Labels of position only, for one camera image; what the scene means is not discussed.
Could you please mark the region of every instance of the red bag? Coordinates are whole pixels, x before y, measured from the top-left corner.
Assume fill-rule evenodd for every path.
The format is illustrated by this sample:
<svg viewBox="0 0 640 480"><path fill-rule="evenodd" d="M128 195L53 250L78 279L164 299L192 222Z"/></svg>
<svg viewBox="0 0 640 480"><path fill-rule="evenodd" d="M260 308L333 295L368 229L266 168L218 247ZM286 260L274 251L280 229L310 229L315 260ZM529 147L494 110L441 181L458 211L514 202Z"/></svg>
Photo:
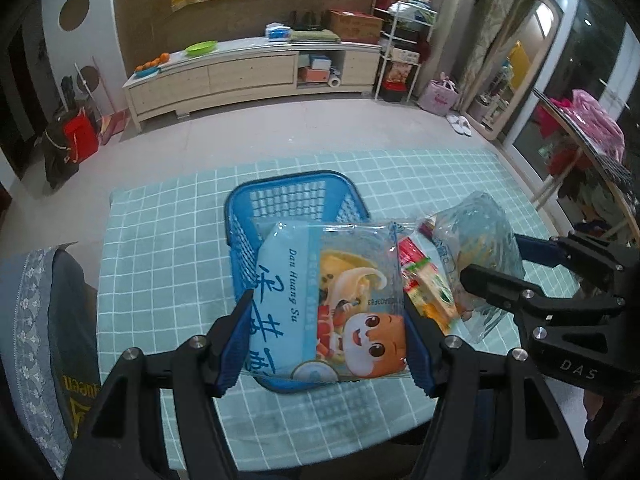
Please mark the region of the red bag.
<svg viewBox="0 0 640 480"><path fill-rule="evenodd" d="M82 162L98 151L98 137L84 108L63 126L63 130L71 145L70 156L73 162Z"/></svg>

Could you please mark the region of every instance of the tiled floor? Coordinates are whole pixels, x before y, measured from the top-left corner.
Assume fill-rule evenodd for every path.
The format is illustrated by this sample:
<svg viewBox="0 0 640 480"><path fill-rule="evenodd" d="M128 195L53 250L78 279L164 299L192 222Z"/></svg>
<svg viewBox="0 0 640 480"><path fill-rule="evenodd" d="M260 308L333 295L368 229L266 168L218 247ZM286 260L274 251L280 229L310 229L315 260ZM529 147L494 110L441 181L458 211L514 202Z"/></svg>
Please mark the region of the tiled floor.
<svg viewBox="0 0 640 480"><path fill-rule="evenodd" d="M101 240L115 188L283 156L386 148L490 147L460 136L419 108L362 98L271 100L223 107L177 122L132 126L84 161L55 193L44 161L28 169L0 229L0 256L54 244Z"/></svg>

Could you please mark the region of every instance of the table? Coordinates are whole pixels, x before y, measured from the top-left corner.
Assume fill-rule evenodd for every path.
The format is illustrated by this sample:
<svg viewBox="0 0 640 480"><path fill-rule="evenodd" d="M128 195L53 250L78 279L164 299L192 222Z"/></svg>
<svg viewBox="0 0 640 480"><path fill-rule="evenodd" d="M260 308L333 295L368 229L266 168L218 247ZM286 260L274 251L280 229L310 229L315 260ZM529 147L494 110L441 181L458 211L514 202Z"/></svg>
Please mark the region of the table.
<svg viewBox="0 0 640 480"><path fill-rule="evenodd" d="M327 53L340 71L339 86L298 81L304 53ZM221 41L210 54L188 57L174 52L160 71L138 78L122 89L131 119L141 122L168 112L183 117L196 110L256 99L327 92L371 93L380 46L328 41L269 41L242 38Z"/></svg>
<svg viewBox="0 0 640 480"><path fill-rule="evenodd" d="M636 240L636 244L640 243L640 228L638 228L638 222L636 222L635 213L631 209L625 195L620 191L618 186L616 186L616 184L614 184L609 179L607 173L602 168L602 165L597 160L596 149L590 143L588 137L586 137L580 131L580 128L573 121L569 120L562 113L561 108L555 106L542 92L534 88L533 93L540 99L540 105L558 122L558 124L560 124L560 126L562 126L562 129L567 132L572 141L576 143L576 145L578 146L578 150L576 151L574 160L572 160L572 162L557 178L553 178L552 176L546 178L546 180L543 182L542 187L532 197L531 203L538 202L536 210L540 210L540 208L544 207L545 203L548 202L553 193L560 186L562 186L562 182L565 180L567 175L571 173L571 170L578 163L578 160L580 160L581 156L586 155L591 164L593 164L593 167L602 177L604 183L607 185L607 188L609 188L609 191L613 195L613 199L615 200L616 204L618 204L620 210L625 216L625 222L622 225L614 226L605 234L605 236L609 237L618 232L625 225L628 225L631 229L633 238L635 238Z"/></svg>
<svg viewBox="0 0 640 480"><path fill-rule="evenodd" d="M114 192L98 286L98 354L104 380L120 353L175 349L234 307L223 204L239 184L300 171L335 170L358 187L375 219L421 218L485 190L514 231L546 238L516 181L488 150L402 150L301 156L222 168ZM527 279L571 297L565 269L525 262ZM510 316L476 348L519 346ZM216 408L238 468L265 470L328 460L373 446L433 416L435 402L411 378L335 384L276 395L249 376ZM170 392L162 393L170 465L182 465Z"/></svg>

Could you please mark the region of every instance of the box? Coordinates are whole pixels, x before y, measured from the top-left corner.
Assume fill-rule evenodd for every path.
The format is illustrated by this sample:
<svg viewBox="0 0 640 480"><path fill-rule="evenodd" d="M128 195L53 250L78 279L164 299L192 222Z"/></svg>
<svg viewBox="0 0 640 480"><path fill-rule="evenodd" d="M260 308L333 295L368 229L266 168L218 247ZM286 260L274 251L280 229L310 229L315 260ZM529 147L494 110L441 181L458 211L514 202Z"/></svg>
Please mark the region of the box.
<svg viewBox="0 0 640 480"><path fill-rule="evenodd" d="M331 10L329 28L343 41L376 44L383 20L363 12Z"/></svg>
<svg viewBox="0 0 640 480"><path fill-rule="evenodd" d="M402 63L400 61L391 61L386 64L385 79L386 83L405 84L413 65Z"/></svg>
<svg viewBox="0 0 640 480"><path fill-rule="evenodd" d="M331 68L331 59L320 54L310 54L309 65L314 70L329 70Z"/></svg>
<svg viewBox="0 0 640 480"><path fill-rule="evenodd" d="M393 61L402 61L405 63L414 63L418 64L420 61L420 53L412 52L411 50L404 50L402 48L393 47L391 51L389 51L389 57Z"/></svg>
<svg viewBox="0 0 640 480"><path fill-rule="evenodd" d="M303 66L309 66L309 64L310 64L309 54L300 53L298 55L298 68L302 68Z"/></svg>
<svg viewBox="0 0 640 480"><path fill-rule="evenodd" d="M305 83L326 83L329 81L330 73L329 70L313 70L308 67L298 70L298 76Z"/></svg>

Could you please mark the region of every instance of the white slippers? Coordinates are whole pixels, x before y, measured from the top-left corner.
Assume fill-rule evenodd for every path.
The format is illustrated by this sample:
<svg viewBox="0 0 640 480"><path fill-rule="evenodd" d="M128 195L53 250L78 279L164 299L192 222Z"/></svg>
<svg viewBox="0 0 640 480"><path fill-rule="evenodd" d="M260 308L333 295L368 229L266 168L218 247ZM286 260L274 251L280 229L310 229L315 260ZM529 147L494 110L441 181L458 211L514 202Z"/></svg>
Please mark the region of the white slippers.
<svg viewBox="0 0 640 480"><path fill-rule="evenodd" d="M451 127L459 134L467 137L471 137L471 124L463 116L457 116L454 114L447 114L447 121L451 124Z"/></svg>

